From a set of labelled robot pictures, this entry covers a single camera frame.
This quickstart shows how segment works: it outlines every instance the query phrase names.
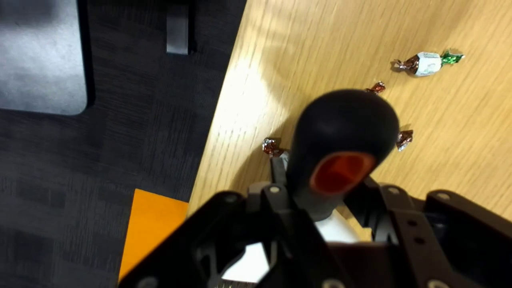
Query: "red center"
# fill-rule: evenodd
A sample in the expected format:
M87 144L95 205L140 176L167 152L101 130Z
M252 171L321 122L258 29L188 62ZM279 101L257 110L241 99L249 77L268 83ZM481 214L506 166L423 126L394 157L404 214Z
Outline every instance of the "red center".
M332 154L316 168L311 186L321 194L346 194L370 173L372 163L373 157L362 152Z

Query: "dark floor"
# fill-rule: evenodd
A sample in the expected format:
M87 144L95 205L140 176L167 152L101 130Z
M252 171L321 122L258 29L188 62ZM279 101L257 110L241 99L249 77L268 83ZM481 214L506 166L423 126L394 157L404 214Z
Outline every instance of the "dark floor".
M135 187L188 200L244 0L199 0L165 53L164 0L89 2L89 115L0 112L0 288L114 286Z

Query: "metal screw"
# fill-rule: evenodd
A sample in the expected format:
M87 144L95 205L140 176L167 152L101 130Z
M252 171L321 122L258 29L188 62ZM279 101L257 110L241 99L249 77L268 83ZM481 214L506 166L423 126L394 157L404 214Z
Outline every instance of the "metal screw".
M145 277L138 283L137 288L159 288L159 278L157 277Z
M449 194L437 194L437 198L441 198L441 200L450 200L450 195L449 195Z
M385 91L385 90L386 90L385 82L378 82L378 83L375 83L372 88L369 88L367 91L372 91L372 93L375 93L375 94L380 94L380 93Z
M281 138L266 138L261 144L261 150L269 154L271 157L277 157L284 152L281 144L282 144Z
M399 195L401 194L401 190L397 189L397 187L388 187L388 192L391 192L391 194L394 194L394 195Z
M327 278L322 283L322 288L346 288L338 278Z
M273 186L271 189L269 189L269 192L271 194L279 194L282 189L279 189L277 186Z
M428 288L450 288L450 286L445 282L434 278L428 283Z
M404 150L407 149L415 139L415 130L401 130L399 139L397 139L397 149Z

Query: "black rubber knob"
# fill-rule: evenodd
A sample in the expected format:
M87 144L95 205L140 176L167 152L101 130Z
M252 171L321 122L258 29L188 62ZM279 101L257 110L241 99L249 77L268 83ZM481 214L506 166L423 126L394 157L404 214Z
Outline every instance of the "black rubber knob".
M317 165L335 152L364 152L373 157L375 170L396 147L397 138L399 117L378 94L340 90L317 98L301 114L295 131L287 171L290 194L314 221L329 218L343 195L313 192L311 176Z

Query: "wood grain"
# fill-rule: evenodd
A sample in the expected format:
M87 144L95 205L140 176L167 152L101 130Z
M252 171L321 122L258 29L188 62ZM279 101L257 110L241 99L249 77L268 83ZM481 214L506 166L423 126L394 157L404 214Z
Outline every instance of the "wood grain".
M452 189L512 219L511 24L512 2L503 0L250 0L191 211L218 190L266 181L261 141L290 146L309 101L383 80L417 139L373 176L415 197ZM428 78L391 70L394 59L449 48L468 58Z

